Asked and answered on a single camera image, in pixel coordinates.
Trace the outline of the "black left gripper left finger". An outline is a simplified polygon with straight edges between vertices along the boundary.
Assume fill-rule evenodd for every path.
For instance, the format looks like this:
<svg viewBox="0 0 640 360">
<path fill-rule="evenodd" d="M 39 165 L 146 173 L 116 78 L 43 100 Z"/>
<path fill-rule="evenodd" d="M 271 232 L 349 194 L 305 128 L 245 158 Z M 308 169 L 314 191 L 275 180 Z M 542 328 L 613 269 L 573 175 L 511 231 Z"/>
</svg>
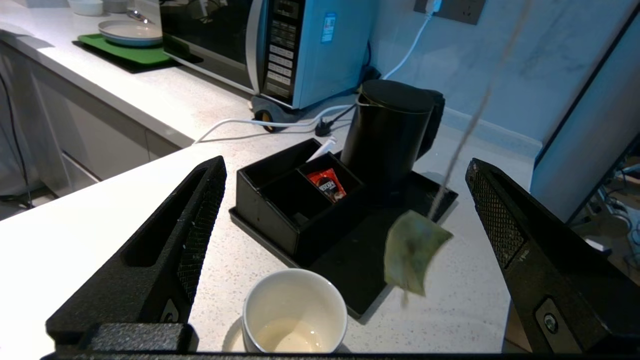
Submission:
<svg viewBox="0 0 640 360">
<path fill-rule="evenodd" d="M 187 322 L 226 178 L 222 156 L 195 166 L 46 321 L 55 344 L 75 346 L 100 323 Z"/>
</svg>

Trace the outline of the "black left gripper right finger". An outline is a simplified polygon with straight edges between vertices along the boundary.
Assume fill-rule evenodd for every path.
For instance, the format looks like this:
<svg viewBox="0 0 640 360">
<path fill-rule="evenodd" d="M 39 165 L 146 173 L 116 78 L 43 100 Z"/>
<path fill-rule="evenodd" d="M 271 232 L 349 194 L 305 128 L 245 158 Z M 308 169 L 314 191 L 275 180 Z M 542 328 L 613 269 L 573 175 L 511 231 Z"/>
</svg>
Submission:
<svg viewBox="0 0 640 360">
<path fill-rule="evenodd" d="M 465 180 L 532 351 L 638 354 L 638 285 L 498 167 Z"/>
</svg>

